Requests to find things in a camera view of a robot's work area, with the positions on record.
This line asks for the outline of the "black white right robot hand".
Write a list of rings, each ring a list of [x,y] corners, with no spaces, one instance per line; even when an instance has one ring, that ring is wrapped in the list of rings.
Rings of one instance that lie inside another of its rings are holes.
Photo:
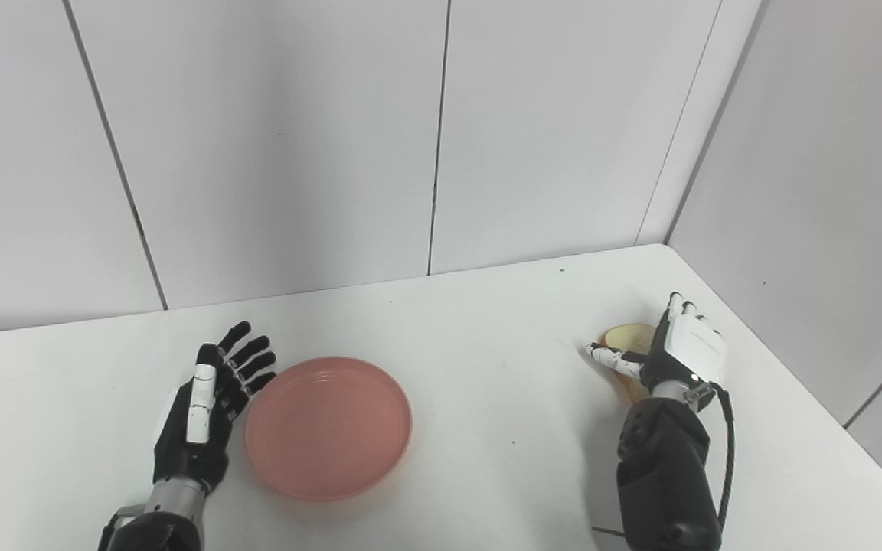
[[[727,350],[724,336],[679,292],[669,296],[646,351],[635,352],[621,344],[586,345],[591,359],[632,383],[635,401],[673,399],[695,411],[713,399],[724,377]]]

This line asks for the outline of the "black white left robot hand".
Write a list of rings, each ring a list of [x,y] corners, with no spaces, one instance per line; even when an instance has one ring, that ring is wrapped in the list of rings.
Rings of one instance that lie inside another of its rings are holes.
[[[200,346],[196,372],[176,391],[154,447],[155,484],[187,478],[208,496],[223,481],[236,419],[276,377],[269,338],[249,338],[251,331],[241,321],[217,343]]]

